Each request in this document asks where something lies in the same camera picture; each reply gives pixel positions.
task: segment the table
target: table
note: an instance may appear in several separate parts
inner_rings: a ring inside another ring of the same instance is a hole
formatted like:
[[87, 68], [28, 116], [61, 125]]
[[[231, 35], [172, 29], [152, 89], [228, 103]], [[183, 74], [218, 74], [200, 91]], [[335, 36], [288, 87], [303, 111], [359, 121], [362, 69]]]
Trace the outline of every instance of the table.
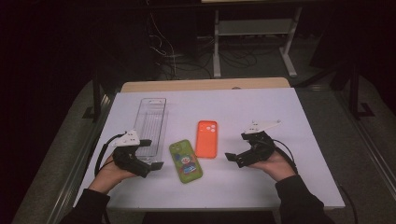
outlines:
[[[110, 191], [111, 200], [108, 207], [135, 211], [278, 208], [280, 200], [274, 187], [275, 181], [271, 177], [259, 170], [247, 167], [240, 169], [236, 163], [227, 161], [224, 156], [224, 152], [239, 154], [249, 149], [248, 143], [242, 140], [240, 133], [253, 119], [280, 119], [280, 125], [266, 132], [290, 148], [305, 184], [324, 202], [325, 208], [344, 207], [345, 204], [323, 159], [295, 90], [288, 88], [285, 85], [287, 81], [282, 81], [282, 78], [267, 80], [283, 83], [284, 86], [260, 89], [257, 83], [265, 83], [265, 78], [125, 84], [110, 110], [77, 200], [82, 190], [93, 180], [93, 168], [102, 145], [112, 136], [129, 131], [134, 126], [140, 100], [164, 97], [167, 100], [168, 119], [163, 142], [163, 168], [149, 173], [147, 178], [124, 180]], [[166, 83], [178, 85], [182, 90], [165, 90], [163, 84]], [[205, 86], [204, 83], [206, 86], [212, 86], [212, 90], [198, 91], [200, 86]], [[158, 86], [159, 89], [154, 87], [149, 91], [150, 84]], [[249, 85], [256, 89], [246, 89]], [[142, 88], [146, 91], [130, 92], [133, 91], [132, 86], [146, 86]], [[182, 184], [178, 180], [168, 147], [182, 139], [189, 139], [194, 145], [196, 125], [200, 119], [213, 119], [218, 122], [218, 156], [213, 160], [200, 159], [204, 176], [189, 184]], [[105, 158], [111, 152], [110, 147]]]

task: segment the transparent plastic box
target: transparent plastic box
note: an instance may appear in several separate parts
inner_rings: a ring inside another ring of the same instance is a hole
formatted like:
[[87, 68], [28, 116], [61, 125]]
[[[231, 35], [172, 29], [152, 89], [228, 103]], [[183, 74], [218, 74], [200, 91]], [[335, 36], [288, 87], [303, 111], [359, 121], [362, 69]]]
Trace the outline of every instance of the transparent plastic box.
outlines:
[[134, 129], [139, 139], [151, 140], [149, 147], [140, 147], [136, 157], [146, 163], [161, 161], [166, 130], [166, 99], [144, 98], [140, 101]]

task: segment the floor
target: floor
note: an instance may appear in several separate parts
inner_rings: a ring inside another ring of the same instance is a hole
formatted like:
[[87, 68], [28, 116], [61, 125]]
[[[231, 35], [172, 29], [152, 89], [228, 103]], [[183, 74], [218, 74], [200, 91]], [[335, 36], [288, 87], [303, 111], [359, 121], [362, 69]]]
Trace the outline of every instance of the floor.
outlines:
[[[204, 46], [210, 46], [211, 41], [208, 37], [202, 39]], [[290, 49], [290, 57], [298, 76], [289, 77], [277, 50], [283, 41], [282, 36], [223, 40], [220, 46], [221, 78], [286, 77], [294, 85], [321, 71], [309, 66], [318, 39], [313, 36], [297, 36]], [[163, 63], [163, 73], [159, 79], [212, 76], [211, 53], [203, 51], [202, 57], [198, 59], [185, 58], [179, 52], [175, 54], [175, 60], [169, 57]], [[171, 67], [177, 68], [175, 74]], [[361, 118], [360, 121], [354, 119], [347, 109], [348, 87], [343, 91], [333, 91], [329, 88], [331, 80], [332, 74], [306, 88], [296, 89], [319, 147], [346, 203], [345, 208], [327, 213], [336, 223], [357, 223], [357, 220], [360, 224], [395, 223], [394, 190], [389, 175], [384, 172], [383, 163], [382, 166], [378, 165], [378, 158], [381, 157], [374, 158], [373, 155], [376, 153], [375, 155], [382, 156], [385, 168], [393, 173], [396, 171], [396, 152], [393, 150], [396, 146], [396, 118], [382, 103], [375, 87], [361, 78], [360, 102], [367, 103], [375, 116]], [[86, 165], [86, 162], [78, 165], [74, 161], [81, 159], [81, 151], [89, 150], [86, 147], [94, 142], [89, 139], [94, 139], [99, 134], [100, 126], [106, 119], [106, 116], [102, 116], [96, 123], [92, 123], [91, 119], [83, 119], [82, 116], [90, 106], [91, 82], [81, 90], [71, 106], [13, 223], [26, 223], [26, 220], [29, 223], [56, 223], [71, 209], [78, 181], [82, 178]], [[111, 99], [105, 99], [102, 103], [103, 115], [110, 106]], [[144, 213], [121, 210], [110, 210], [108, 213], [112, 223], [139, 224], [144, 216]]]

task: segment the person's right hand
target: person's right hand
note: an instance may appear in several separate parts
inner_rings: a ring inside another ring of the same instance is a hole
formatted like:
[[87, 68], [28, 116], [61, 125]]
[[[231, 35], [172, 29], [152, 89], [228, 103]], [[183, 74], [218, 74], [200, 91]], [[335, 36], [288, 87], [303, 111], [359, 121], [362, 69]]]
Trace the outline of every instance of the person's right hand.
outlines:
[[249, 165], [251, 168], [263, 170], [276, 182], [289, 176], [296, 175], [288, 162], [278, 152], [274, 153], [266, 161], [258, 161]]

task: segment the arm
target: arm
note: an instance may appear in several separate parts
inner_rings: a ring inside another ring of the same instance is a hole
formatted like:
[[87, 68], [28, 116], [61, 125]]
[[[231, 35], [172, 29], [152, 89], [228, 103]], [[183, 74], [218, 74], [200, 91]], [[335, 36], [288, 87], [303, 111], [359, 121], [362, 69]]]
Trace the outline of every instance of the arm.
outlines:
[[114, 163], [113, 157], [110, 156], [88, 188], [84, 189], [76, 207], [60, 223], [101, 223], [107, 203], [110, 200], [107, 194], [123, 179], [134, 176], [136, 175], [121, 170]]
[[283, 224], [334, 223], [323, 211], [323, 202], [311, 194], [301, 177], [294, 173], [286, 160], [276, 151], [267, 161], [249, 167], [263, 170], [276, 183], [280, 198], [280, 216]]

